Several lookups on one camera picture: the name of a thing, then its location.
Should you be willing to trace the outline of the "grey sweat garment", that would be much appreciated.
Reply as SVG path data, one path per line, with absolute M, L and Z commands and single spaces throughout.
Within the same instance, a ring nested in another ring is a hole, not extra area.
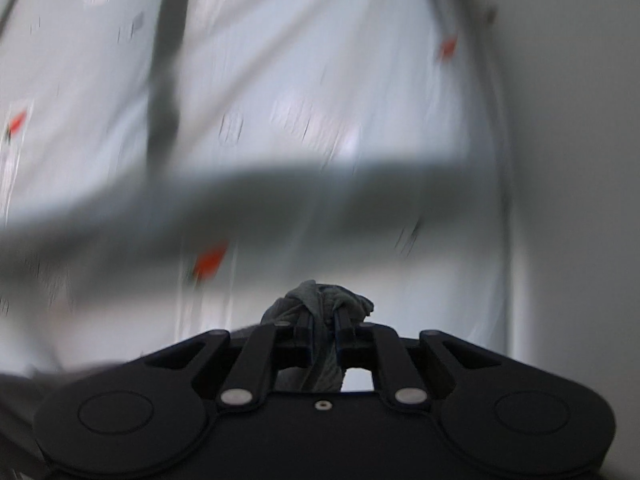
M 373 311 L 374 303 L 365 296 L 331 284 L 304 281 L 278 298 L 265 310 L 260 322 L 294 324 L 301 313 L 308 313 L 314 322 L 312 336 L 314 359 L 310 365 L 281 370 L 276 388 L 288 392 L 340 392 L 346 370 L 337 364 L 334 342 L 334 314 L 345 309 L 349 321 L 363 322 Z

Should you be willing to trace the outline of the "white carrot-print storage bag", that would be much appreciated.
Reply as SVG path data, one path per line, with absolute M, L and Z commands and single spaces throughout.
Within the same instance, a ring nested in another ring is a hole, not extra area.
M 1 368 L 131 360 L 307 280 L 502 350 L 501 133 L 463 0 L 1 0 Z

